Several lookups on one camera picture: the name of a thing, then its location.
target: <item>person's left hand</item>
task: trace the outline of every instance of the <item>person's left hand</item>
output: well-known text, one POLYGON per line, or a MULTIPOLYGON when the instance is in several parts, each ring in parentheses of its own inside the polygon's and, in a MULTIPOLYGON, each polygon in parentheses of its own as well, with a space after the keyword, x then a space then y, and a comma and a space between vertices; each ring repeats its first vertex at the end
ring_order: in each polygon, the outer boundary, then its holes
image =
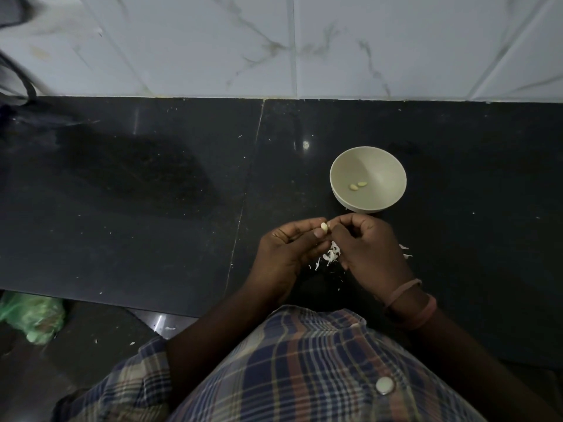
POLYGON ((260 240, 247 292, 270 305, 281 305, 293 287, 301 267, 330 248, 320 228, 325 218, 298 220, 270 231, 260 240))

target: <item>plaid shirt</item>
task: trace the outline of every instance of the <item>plaid shirt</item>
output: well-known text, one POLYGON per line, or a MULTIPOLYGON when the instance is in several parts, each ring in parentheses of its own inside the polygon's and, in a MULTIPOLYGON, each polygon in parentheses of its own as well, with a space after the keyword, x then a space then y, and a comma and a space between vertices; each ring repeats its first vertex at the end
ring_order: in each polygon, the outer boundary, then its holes
POLYGON ((60 400, 52 420, 484 420, 403 347, 345 309, 281 307, 172 414, 170 391, 165 342, 155 339, 89 391, 60 400), (391 379, 388 394, 377 382, 383 377, 391 379))

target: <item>green plastic bag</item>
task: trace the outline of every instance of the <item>green plastic bag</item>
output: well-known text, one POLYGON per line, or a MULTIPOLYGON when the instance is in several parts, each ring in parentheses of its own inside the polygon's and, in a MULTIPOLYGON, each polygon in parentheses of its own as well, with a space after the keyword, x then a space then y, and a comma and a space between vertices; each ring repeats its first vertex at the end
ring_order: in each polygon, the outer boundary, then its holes
POLYGON ((0 321, 25 333, 27 340, 45 345, 61 330, 65 318, 62 299, 4 292, 0 299, 0 321))

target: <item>shirt button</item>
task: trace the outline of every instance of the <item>shirt button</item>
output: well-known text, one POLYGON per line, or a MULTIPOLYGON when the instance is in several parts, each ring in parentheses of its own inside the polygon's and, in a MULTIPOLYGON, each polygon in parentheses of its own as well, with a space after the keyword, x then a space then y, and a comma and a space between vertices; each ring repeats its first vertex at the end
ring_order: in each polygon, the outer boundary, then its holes
POLYGON ((395 388, 395 382, 390 377, 380 377, 376 382, 376 390, 383 396, 389 394, 395 388))

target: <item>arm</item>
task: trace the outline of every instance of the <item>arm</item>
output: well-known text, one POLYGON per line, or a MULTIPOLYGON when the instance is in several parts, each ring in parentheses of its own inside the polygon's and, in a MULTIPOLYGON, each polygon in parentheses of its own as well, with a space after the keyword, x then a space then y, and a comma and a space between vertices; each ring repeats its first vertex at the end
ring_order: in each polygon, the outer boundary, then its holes
MULTIPOLYGON (((329 227, 332 239, 342 251, 342 266, 350 269, 358 282, 380 301, 414 279, 386 222, 350 213, 331 220, 329 227)), ((427 302, 428 296, 414 287, 398 298, 390 310, 398 321, 411 319, 427 302)), ((440 309, 408 335, 416 355, 489 420, 562 420, 440 309)))
POLYGON ((292 222, 264 235, 241 290, 167 343, 171 409, 283 302, 301 267, 330 247, 320 228, 324 221, 292 222))

